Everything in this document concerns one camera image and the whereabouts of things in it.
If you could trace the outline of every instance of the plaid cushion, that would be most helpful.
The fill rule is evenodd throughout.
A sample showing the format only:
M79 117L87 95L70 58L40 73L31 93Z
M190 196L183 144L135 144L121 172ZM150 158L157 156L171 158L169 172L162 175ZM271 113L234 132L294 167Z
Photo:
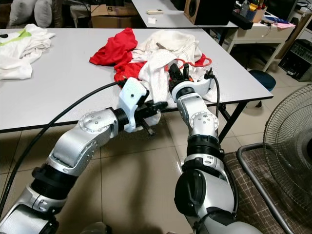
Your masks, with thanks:
M290 229L296 234L312 234L312 215L297 206L274 180L263 149L246 151L243 159L270 195ZM263 234L284 234L249 176L243 171L236 153L226 154L224 162L235 178L239 193L238 220L255 226Z

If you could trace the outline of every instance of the cardboard box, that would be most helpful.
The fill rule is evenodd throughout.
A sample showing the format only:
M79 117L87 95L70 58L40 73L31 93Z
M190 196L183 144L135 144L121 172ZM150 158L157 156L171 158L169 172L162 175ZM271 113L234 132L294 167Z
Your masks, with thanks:
M124 6L91 6L93 28L138 28L142 27L140 16L132 3Z

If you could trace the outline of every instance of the table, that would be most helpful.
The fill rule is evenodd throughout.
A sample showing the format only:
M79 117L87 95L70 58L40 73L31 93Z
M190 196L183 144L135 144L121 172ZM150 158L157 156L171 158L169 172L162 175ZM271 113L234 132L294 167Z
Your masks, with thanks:
M253 27L249 30L238 28L237 30L230 30L226 40L230 42L228 53L231 52L235 44L257 44L257 43L277 43L278 47L273 52L272 56L267 61L263 71L265 72L270 64L274 61L275 56L284 46L285 41L292 33L294 27L278 29L277 26L271 27L261 23L254 23Z
M1 29L10 33L19 29ZM26 80L0 83L0 133L40 128L80 97L113 81L113 67L95 66L89 58L109 37L122 29L49 29L56 36L52 46L32 63L33 74ZM143 42L156 29L134 29L137 41ZM248 101L272 98L272 94L251 76L234 58L202 29L179 29L199 40L201 51L213 61L219 80L222 103L239 103L220 137L224 137ZM116 108L120 88L115 86L85 100L57 122L73 124L85 113L112 106Z
M175 8L170 0L132 0L147 28L222 28L219 44L222 45L230 28L238 28L232 22L227 25L194 25L185 17L184 11ZM161 9L161 15L148 15L147 10ZM155 17L156 24L148 23L148 18Z

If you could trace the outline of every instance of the white cloth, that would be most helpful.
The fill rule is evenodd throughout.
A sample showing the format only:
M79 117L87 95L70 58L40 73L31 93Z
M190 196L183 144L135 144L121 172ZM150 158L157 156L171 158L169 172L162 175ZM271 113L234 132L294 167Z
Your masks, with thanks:
M34 24L24 30L0 38L0 79L27 79L33 71L31 63L50 47L54 33Z
M139 80L150 91L147 100L153 99L155 103L166 101L168 107L176 106L169 92L169 73L165 72L164 67L167 64L170 67L172 63L177 63L176 58L191 63L198 61L202 56L198 44L193 35L178 31L160 30L153 33L133 50L131 62L147 61L138 75ZM197 82L204 78L207 69L210 69L210 66L190 66L189 75L194 82ZM216 94L216 87L214 86L203 98L210 102L216 102Z

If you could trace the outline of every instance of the dark blue stool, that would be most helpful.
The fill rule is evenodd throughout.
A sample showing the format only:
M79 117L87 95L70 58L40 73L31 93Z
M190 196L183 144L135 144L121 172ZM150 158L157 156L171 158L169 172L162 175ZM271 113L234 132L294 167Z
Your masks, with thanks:
M249 73L269 91L272 91L276 85L275 79L268 73L258 70L251 70Z

